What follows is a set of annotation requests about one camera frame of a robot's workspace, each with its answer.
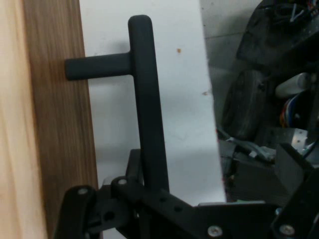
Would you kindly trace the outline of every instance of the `black metal bracket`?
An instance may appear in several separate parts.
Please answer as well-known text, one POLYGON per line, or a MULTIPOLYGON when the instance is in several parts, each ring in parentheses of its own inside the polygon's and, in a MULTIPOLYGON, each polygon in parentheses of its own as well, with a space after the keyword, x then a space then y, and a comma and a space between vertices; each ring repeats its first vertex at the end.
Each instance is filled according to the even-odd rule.
POLYGON ((141 149, 131 151, 126 175, 111 185, 98 191, 81 186, 66 192, 55 238, 97 239, 110 228, 132 239, 319 238, 319 169, 303 163, 287 145, 279 149, 277 170, 285 186, 296 191, 279 214, 277 206, 262 203, 192 207, 168 192, 150 18, 132 17, 129 32, 129 53, 67 60, 66 74, 71 80, 132 74, 141 149), (286 177, 294 173, 282 170, 287 164, 299 173, 293 184, 286 177))
POLYGON ((192 207, 165 190, 144 187, 138 164, 132 160, 126 176, 98 191, 71 188, 63 200, 56 239, 97 239, 110 228, 141 239, 318 238, 319 169, 310 172, 278 213, 278 206, 263 203, 192 207))

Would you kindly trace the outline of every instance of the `black plastic part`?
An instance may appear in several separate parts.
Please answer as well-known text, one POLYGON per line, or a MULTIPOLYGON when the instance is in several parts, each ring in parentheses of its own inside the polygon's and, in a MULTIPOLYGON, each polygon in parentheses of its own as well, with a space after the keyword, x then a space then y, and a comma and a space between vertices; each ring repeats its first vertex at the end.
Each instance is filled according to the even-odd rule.
POLYGON ((148 16, 131 17, 129 34, 145 186, 169 191, 151 19, 148 16))
POLYGON ((145 186, 169 191, 151 19, 145 15, 131 17, 129 35, 129 53, 66 60, 66 77, 81 80, 133 75, 145 186))
POLYGON ((92 187, 69 189, 63 198, 54 238, 86 239, 88 215, 95 201, 96 192, 92 187))
POLYGON ((280 144, 276 151, 276 175, 288 192, 293 194, 314 168, 290 144, 280 144))
POLYGON ((129 74, 131 74, 131 55, 129 53, 92 56, 65 61, 65 75, 68 80, 85 80, 129 74))
POLYGON ((270 204, 225 204, 192 207, 165 191, 148 191, 132 179, 112 190, 139 208, 141 238, 208 238, 207 229, 222 228, 225 239, 267 239, 277 206, 270 204))
POLYGON ((141 165, 141 150, 132 149, 129 156, 128 166, 125 175, 128 178, 133 178, 138 182, 143 182, 143 172, 141 165))
POLYGON ((276 238, 287 238, 280 233, 281 225, 290 225, 295 229, 294 239, 306 239, 312 230, 318 230, 319 212, 319 169, 315 169, 307 181, 303 183, 283 211, 272 223, 276 238))
POLYGON ((131 216, 127 204, 111 197, 111 186, 102 186, 97 193, 97 203, 89 215, 87 232, 98 237, 102 231, 125 226, 131 216))

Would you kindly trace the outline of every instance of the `gray floor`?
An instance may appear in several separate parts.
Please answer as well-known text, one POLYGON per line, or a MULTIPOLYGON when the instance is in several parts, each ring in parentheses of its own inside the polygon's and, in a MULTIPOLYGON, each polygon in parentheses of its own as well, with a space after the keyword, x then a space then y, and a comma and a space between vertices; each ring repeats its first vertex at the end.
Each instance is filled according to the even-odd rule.
POLYGON ((261 0, 200 0, 216 122, 220 123, 230 84, 248 68, 236 52, 248 20, 261 0))

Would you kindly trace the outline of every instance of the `white cylinder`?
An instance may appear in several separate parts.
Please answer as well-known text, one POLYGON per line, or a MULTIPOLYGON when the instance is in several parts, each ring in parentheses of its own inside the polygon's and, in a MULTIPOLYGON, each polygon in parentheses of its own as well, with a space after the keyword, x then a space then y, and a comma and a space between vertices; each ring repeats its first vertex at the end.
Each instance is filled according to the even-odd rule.
POLYGON ((276 97, 289 98, 295 94, 309 89, 311 79, 309 73, 300 73, 276 87, 276 97))

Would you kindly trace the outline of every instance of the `screw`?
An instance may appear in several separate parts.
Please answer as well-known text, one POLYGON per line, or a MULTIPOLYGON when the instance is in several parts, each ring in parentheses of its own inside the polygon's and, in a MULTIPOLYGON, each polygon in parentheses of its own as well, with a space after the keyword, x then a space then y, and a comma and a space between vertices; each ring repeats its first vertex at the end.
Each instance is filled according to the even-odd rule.
POLYGON ((120 185, 124 185, 124 184, 126 184, 126 183, 127 183, 126 179, 120 179, 120 180, 118 181, 118 184, 120 184, 120 185))
POLYGON ((295 234, 295 229, 290 225, 281 225, 279 231, 285 236, 292 236, 295 234))
POLYGON ((83 194, 86 194, 87 192, 88 192, 88 190, 86 188, 81 188, 81 189, 79 189, 78 194, 83 195, 83 194))
POLYGON ((278 216, 281 213, 282 210, 283 210, 282 208, 277 208, 275 210, 275 215, 278 216))
POLYGON ((217 238, 223 235, 223 230, 219 226, 210 226, 207 233, 211 238, 217 238))

